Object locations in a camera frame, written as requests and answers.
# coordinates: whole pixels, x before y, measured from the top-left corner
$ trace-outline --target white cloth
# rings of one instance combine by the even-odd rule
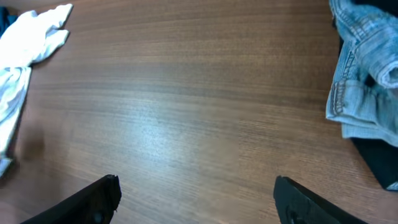
[[[61,47],[69,34],[58,30],[72,10],[72,4],[37,15],[20,15],[0,39],[0,159],[14,134],[24,103],[32,62],[40,62]]]

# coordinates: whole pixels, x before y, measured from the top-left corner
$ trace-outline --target dark blue cloth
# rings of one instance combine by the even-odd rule
[[[6,7],[0,7],[0,36],[17,20],[17,16],[10,16]]]

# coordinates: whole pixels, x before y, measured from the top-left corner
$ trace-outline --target light blue cloth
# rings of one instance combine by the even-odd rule
[[[376,7],[330,0],[344,39],[326,105],[344,138],[383,139],[398,146],[398,19]],[[366,86],[370,74],[377,82]]]

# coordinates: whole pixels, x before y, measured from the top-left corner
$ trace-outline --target garment pile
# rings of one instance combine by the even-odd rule
[[[9,17],[8,11],[2,16],[0,28],[5,27],[5,31],[0,38],[0,177],[12,162],[6,152],[26,97],[30,65],[43,61],[65,44],[69,31],[59,28],[72,7],[66,4],[39,15],[29,11],[16,20]]]
[[[326,118],[341,123],[344,138],[398,147],[398,18],[353,0],[329,3],[344,43]]]

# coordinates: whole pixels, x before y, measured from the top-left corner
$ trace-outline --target wood grain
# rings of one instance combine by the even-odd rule
[[[398,195],[325,119],[338,54],[326,1],[74,5],[67,43],[33,69],[7,222],[116,174],[113,223],[276,224],[278,175],[396,223]]]

